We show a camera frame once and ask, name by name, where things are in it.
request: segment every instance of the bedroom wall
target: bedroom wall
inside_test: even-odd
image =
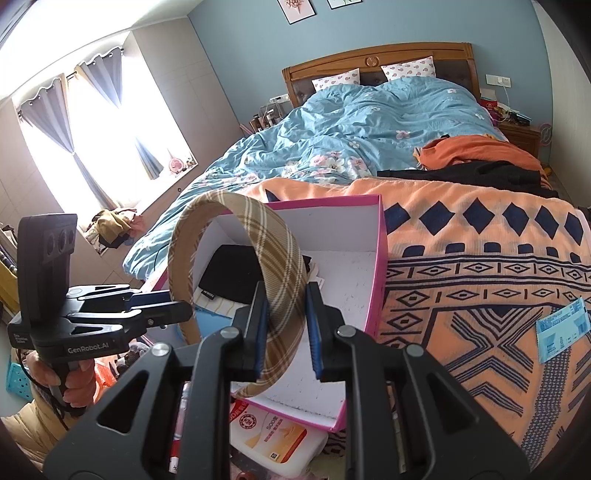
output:
[[[552,120],[548,57],[530,0],[363,0],[332,11],[326,0],[311,2],[316,16],[293,25],[275,0],[204,0],[189,13],[239,121],[287,91],[287,66],[413,41],[471,42],[481,85],[487,73],[508,76],[511,106],[536,124]],[[502,88],[497,96],[506,103]]]
[[[188,18],[134,30],[126,54],[143,56],[203,172],[242,131]]]
[[[550,165],[575,205],[591,205],[591,83],[564,35],[534,2],[548,48],[554,93]]]

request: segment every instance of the window sill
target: window sill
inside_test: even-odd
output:
[[[152,205],[157,204],[161,198],[171,194],[174,189],[176,189],[177,193],[180,194],[186,188],[181,186],[181,184],[184,184],[182,180],[187,180],[190,178],[189,183],[191,183],[199,175],[199,170],[199,165],[195,165],[177,174],[166,175],[154,180],[154,183],[150,188],[150,192],[134,207],[137,210],[137,213],[140,215],[149,213],[150,207],[152,207]]]
[[[144,217],[146,228],[149,230],[158,218],[172,205],[180,193],[203,172],[203,167],[195,165],[177,174],[170,174],[154,180],[154,184],[148,194],[133,208]],[[131,245],[121,245],[119,248],[104,248],[95,251],[102,257],[108,251],[129,251]]]

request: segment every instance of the tag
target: tag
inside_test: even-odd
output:
[[[552,315],[536,321],[540,363],[564,352],[589,330],[591,324],[583,299],[575,300]]]
[[[322,285],[324,285],[324,278],[313,277],[309,281],[315,281],[315,282],[317,282],[318,283],[318,289],[321,289],[322,288]]]
[[[202,290],[201,293],[203,293],[203,295],[205,295],[209,300],[214,300],[216,297],[213,293],[209,293],[205,290]]]

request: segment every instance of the plaid headband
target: plaid headband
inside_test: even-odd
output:
[[[263,203],[224,190],[195,197],[183,210],[168,250],[168,283],[173,300],[193,307],[193,261],[209,223],[230,210],[240,221],[255,249],[269,301],[267,349],[261,378],[237,395],[253,397],[272,386],[295,356],[306,324],[306,269],[296,239],[285,222]],[[201,341],[195,316],[180,324],[187,343]]]

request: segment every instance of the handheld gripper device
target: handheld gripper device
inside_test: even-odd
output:
[[[36,350],[58,374],[51,387],[60,408],[74,416],[85,408],[64,402],[66,377],[79,360],[129,350],[147,328],[191,318],[191,305],[170,301],[168,291],[142,293],[129,285],[70,287],[77,216],[65,213],[23,217],[18,226],[18,296],[21,311],[8,325],[10,343]]]
[[[313,367],[320,381],[343,381],[347,480],[522,480],[525,455],[467,391],[420,345],[378,345],[325,306],[316,283],[306,294]],[[49,454],[49,480],[221,480],[229,478],[231,381],[261,374],[267,298],[257,285],[232,326],[200,345],[154,345]],[[178,404],[191,381],[178,470],[169,473]],[[397,438],[387,389],[395,391]],[[97,455],[93,445],[108,445]],[[405,472],[400,473],[404,458]],[[84,472],[87,476],[77,475]]]

